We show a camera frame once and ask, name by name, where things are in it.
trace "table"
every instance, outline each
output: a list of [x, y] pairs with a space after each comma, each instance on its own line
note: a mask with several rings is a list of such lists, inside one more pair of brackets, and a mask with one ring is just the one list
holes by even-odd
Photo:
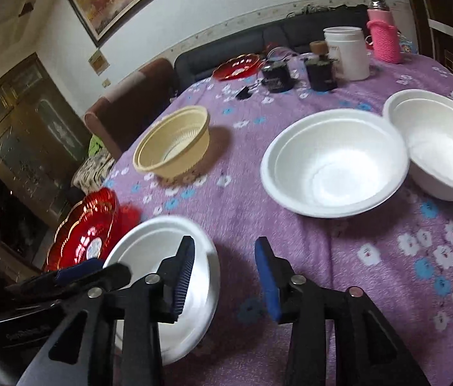
[[[282, 94], [258, 87], [234, 95], [255, 78], [207, 78], [184, 91], [161, 115], [187, 105], [210, 112], [210, 147], [191, 173], [176, 181], [138, 174], [137, 143], [124, 153], [105, 185], [142, 219], [186, 216], [209, 233], [221, 265], [217, 311], [201, 344], [165, 368], [168, 385], [281, 385], [290, 325], [264, 311], [254, 242], [267, 236], [277, 256], [323, 287], [362, 287], [390, 321], [432, 385], [453, 381], [453, 203], [429, 198], [407, 179], [381, 206], [349, 219], [299, 216], [264, 191], [259, 166], [269, 143], [291, 123], [333, 108], [382, 112], [385, 100], [408, 88], [453, 99], [453, 75], [436, 61], [407, 55], [401, 65], [371, 59], [371, 77], [327, 92], [309, 89], [299, 59], [290, 61], [297, 86]], [[329, 347], [328, 371], [334, 363]]]

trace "sofa backrest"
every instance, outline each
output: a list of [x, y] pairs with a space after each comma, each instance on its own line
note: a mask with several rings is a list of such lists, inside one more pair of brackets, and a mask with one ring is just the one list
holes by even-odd
[[309, 52], [309, 43], [324, 40], [323, 29], [356, 26], [368, 35], [367, 6], [340, 6], [329, 11], [277, 20], [234, 33], [181, 54], [174, 63], [178, 92], [210, 77], [220, 64], [246, 53], [261, 54], [271, 45]]

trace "beige bowl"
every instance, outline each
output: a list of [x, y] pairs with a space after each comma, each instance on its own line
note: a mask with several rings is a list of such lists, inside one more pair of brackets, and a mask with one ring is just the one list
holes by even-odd
[[205, 155], [210, 115], [202, 106], [184, 107], [153, 126], [133, 154], [138, 172], [171, 179], [194, 167]]

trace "pink bottle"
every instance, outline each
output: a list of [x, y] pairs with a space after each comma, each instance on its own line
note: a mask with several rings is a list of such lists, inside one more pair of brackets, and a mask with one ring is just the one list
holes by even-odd
[[385, 0], [370, 0], [367, 27], [373, 40], [375, 58], [398, 64], [402, 60], [398, 28]]

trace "brown armrest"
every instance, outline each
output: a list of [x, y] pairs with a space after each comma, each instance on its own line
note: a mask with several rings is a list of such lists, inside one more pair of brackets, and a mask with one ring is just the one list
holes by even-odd
[[157, 59], [100, 97], [84, 122], [118, 160], [169, 105], [173, 86], [173, 66], [167, 59]]

